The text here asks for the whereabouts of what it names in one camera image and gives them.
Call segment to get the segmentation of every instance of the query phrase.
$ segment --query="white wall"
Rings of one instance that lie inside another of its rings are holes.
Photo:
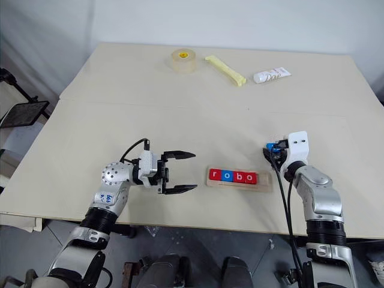
[[[28,92],[51,101],[58,99],[99,41],[349,54],[372,89],[384,94],[383,0],[0,4],[2,65]],[[343,72],[330,73],[337,77]]]

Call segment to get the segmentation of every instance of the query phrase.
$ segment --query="gray floor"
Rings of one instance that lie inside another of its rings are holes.
[[[22,280],[30,268],[34,268],[38,275],[44,275],[74,226],[68,222],[51,221],[40,233],[2,227],[0,277],[12,275]],[[275,245],[272,250],[269,239]],[[139,227],[134,239],[111,233],[105,253],[104,266],[113,274],[112,287],[121,287],[124,262],[138,261],[144,256],[156,259],[169,253],[190,258],[194,287],[219,287],[221,265],[227,256],[238,256],[247,263],[256,288],[285,287],[278,271],[293,267],[290,247],[284,238],[261,233],[161,227],[152,237]],[[303,261],[307,260],[304,249],[299,253]],[[355,249],[353,253],[357,256],[355,267],[360,287],[382,287],[370,271],[362,250]],[[106,284],[107,277],[102,273],[98,287]]]

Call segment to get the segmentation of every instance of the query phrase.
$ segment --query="white tube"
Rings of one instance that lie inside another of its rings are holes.
[[[283,67],[274,68],[267,71],[259,72],[253,75],[253,80],[259,84],[271,80],[276,80],[278,78],[290,76],[291,74],[285,70]]]

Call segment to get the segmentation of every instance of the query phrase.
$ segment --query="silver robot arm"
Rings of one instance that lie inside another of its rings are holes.
[[[303,287],[357,288],[352,252],[346,246],[341,198],[332,179],[309,166],[307,132],[291,133],[275,143],[284,178],[293,183],[304,205],[307,222],[307,256],[303,264]]]
[[[104,265],[109,234],[128,201],[132,185],[156,187],[160,194],[179,194],[196,185],[166,188],[169,158],[186,159],[195,155],[183,151],[168,151],[159,157],[149,150],[149,141],[136,160],[121,158],[107,165],[101,173],[101,187],[95,193],[84,220],[72,232],[53,261],[47,277],[35,278],[32,288],[95,287]]]

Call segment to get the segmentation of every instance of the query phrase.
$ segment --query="yellow tape roll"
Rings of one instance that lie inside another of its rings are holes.
[[[190,49],[179,49],[172,53],[172,67],[177,73],[191,73],[196,69],[196,53]]]

